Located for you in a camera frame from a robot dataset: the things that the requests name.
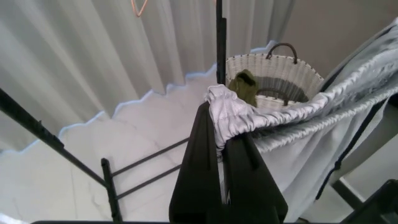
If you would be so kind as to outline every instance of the laundry basket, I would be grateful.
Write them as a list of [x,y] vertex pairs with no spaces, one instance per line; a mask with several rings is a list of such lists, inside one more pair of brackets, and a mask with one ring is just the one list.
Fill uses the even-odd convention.
[[[294,57],[272,55],[278,46],[288,46]],[[226,86],[244,69],[255,77],[259,90],[258,108],[281,109],[313,98],[319,91],[323,78],[309,64],[297,58],[290,44],[276,44],[267,55],[247,54],[226,60]]]

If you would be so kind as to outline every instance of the basket handle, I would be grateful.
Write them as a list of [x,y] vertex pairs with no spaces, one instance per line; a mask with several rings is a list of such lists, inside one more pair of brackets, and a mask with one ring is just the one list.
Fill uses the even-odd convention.
[[263,92],[263,91],[273,91],[273,92],[281,94],[284,97],[284,99],[283,99],[284,106],[287,106],[287,104],[289,102],[289,97],[283,91],[277,90],[275,88],[262,88],[262,89],[259,89],[256,94],[258,95],[260,92]]
[[293,63],[294,63],[294,64],[297,64],[297,52],[296,52],[296,50],[294,49],[294,47],[293,47],[291,44],[288,44],[288,43],[279,43],[279,44],[275,44],[275,46],[273,46],[273,47],[270,49],[270,51],[268,52],[266,59],[270,59],[270,58],[272,57],[272,51],[273,51],[275,48],[279,47],[279,46],[288,46],[288,47],[290,47],[290,49],[292,49],[292,52],[293,52],[293,55],[294,55],[294,61],[293,61]]

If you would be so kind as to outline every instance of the curtain fold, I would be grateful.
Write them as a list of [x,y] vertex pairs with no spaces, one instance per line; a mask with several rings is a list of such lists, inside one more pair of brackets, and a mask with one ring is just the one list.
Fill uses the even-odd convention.
[[[224,0],[227,56],[278,41],[292,5]],[[207,71],[215,16],[212,0],[150,0],[141,17],[129,0],[1,1],[0,88],[54,134],[100,111],[111,116],[122,102]],[[0,125],[0,152],[35,139],[1,112]]]

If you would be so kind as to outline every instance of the marble floor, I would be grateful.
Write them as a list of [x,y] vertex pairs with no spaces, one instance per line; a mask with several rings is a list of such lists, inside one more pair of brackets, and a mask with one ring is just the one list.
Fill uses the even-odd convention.
[[[100,113],[86,124],[64,129],[59,138],[79,160],[101,177],[100,160],[118,170],[189,136],[207,87],[216,83],[215,67],[187,75],[185,86],[168,86],[167,95],[149,92],[123,103],[115,115]],[[187,143],[114,178],[122,193],[179,165]],[[178,171],[119,201],[124,220],[167,221]],[[111,220],[105,189],[36,141],[22,152],[0,155],[0,223],[15,219]]]

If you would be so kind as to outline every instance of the green cloth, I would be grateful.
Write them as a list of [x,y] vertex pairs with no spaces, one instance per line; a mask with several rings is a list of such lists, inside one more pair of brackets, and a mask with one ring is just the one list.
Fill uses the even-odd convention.
[[258,85],[253,74],[249,70],[245,69],[236,74],[235,79],[231,80],[228,88],[234,91],[239,99],[244,100],[252,106],[257,106],[256,94]]

